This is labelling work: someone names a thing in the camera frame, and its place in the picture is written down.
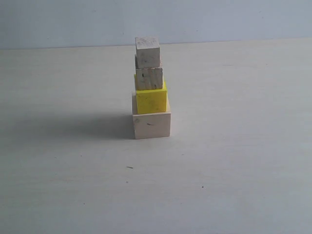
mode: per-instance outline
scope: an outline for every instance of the white tabletop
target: white tabletop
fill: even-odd
[[[161,45],[145,140],[134,52],[0,51],[0,233],[310,234],[312,39]]]

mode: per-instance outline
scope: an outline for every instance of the small wooden cube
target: small wooden cube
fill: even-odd
[[[162,89],[152,89],[152,90],[136,89],[136,105],[138,114],[165,112],[167,109],[166,82],[164,81]]]
[[[136,96],[133,95],[132,117],[136,139],[170,136],[171,110],[168,100],[166,112],[139,115]]]
[[[160,46],[156,37],[136,38],[136,56],[138,68],[160,66]]]
[[[163,88],[163,72],[162,64],[155,68],[138,68],[137,57],[136,60],[136,89],[137,90],[150,90]]]

